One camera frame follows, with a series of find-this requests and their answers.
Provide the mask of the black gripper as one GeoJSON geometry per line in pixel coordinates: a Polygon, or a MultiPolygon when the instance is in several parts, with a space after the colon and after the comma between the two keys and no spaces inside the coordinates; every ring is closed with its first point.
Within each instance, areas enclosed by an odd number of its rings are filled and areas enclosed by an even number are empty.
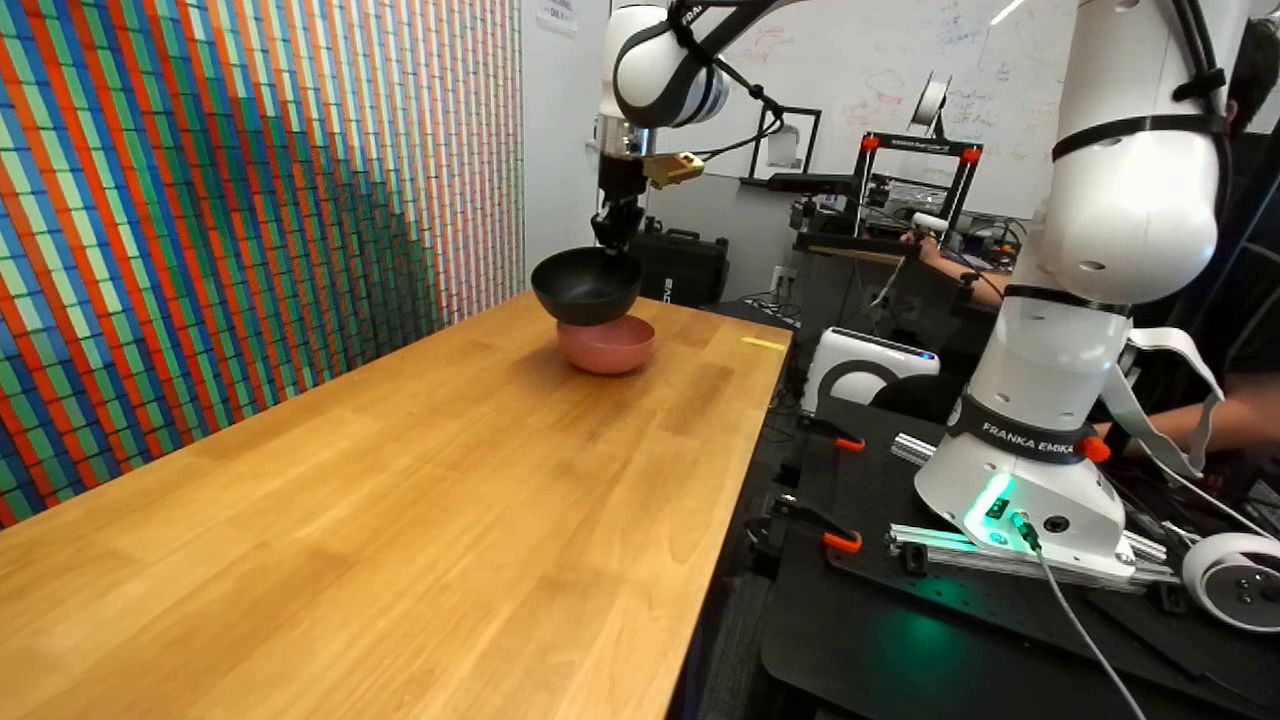
{"type": "Polygon", "coordinates": [[[598,204],[593,211],[593,230],[602,246],[620,251],[642,219],[639,197],[646,187],[642,159],[650,157],[650,130],[630,129],[620,117],[598,117],[596,157],[598,204]]]}

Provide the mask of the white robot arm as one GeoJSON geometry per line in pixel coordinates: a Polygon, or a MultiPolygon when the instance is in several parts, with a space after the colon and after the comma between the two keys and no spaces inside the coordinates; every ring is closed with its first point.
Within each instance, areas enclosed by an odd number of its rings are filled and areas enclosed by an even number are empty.
{"type": "Polygon", "coordinates": [[[1119,405],[1132,312],[1215,251],[1222,85],[1253,0],[1077,0],[1044,230],[994,309],[915,496],[985,556],[1132,558],[1123,503],[1080,450],[1119,405]]]}

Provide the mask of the person forearm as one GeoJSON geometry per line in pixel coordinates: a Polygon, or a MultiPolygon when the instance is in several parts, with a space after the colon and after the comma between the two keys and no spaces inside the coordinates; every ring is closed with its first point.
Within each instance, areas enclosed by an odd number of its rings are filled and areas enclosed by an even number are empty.
{"type": "Polygon", "coordinates": [[[950,278],[959,298],[966,309],[980,309],[980,312],[994,312],[1002,292],[1006,292],[1006,273],[985,273],[985,268],[970,268],[970,262],[959,262],[945,251],[939,235],[936,230],[922,230],[922,235],[910,235],[904,230],[898,243],[936,274],[950,278]]]}

